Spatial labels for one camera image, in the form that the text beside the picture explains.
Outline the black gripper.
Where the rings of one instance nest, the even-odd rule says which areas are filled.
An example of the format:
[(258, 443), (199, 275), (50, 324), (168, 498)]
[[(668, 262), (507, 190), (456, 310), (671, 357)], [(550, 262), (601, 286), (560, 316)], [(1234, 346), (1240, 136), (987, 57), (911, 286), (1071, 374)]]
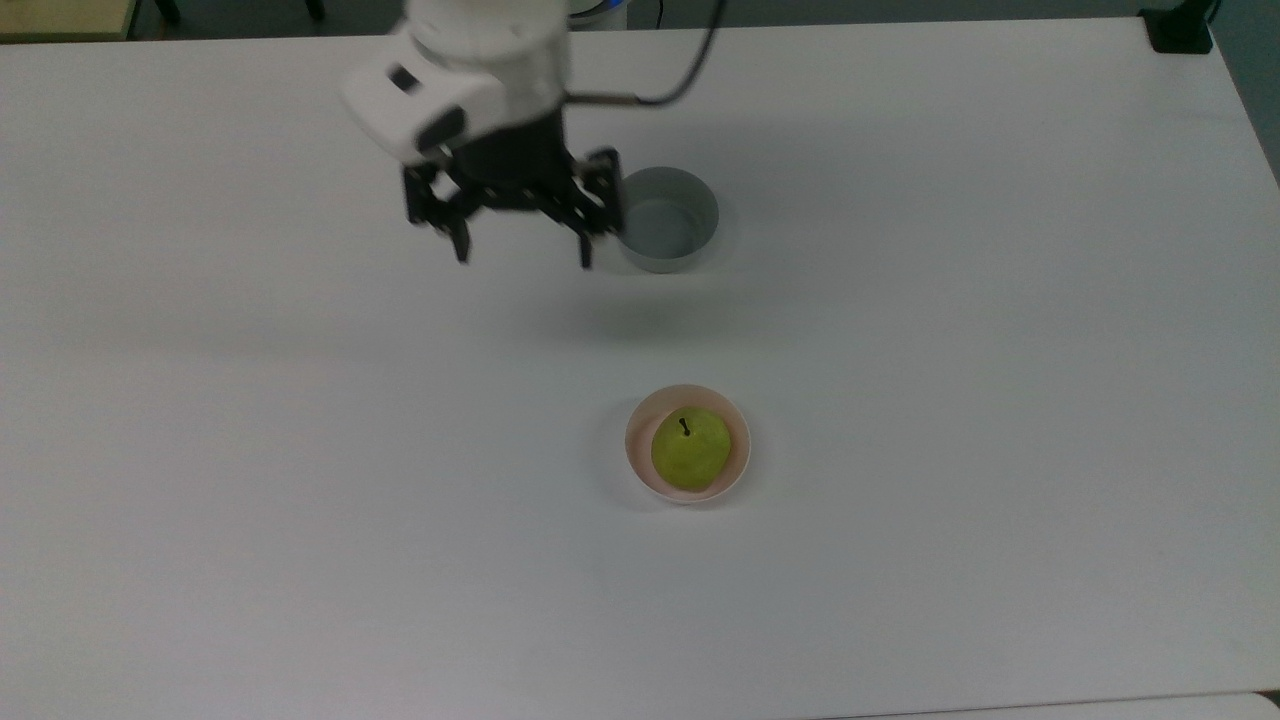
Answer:
[[(447, 199), (434, 190), (440, 173), (454, 184)], [(408, 223), (430, 225), (449, 240), (463, 265), (472, 249), (468, 219), (480, 208), (556, 208), (554, 219), (577, 237), (584, 270), (593, 268), (595, 241), (625, 229), (620, 152), (603, 147), (573, 159), (564, 146), (561, 109), (458, 146), (454, 165), (445, 159), (402, 167), (402, 187)]]

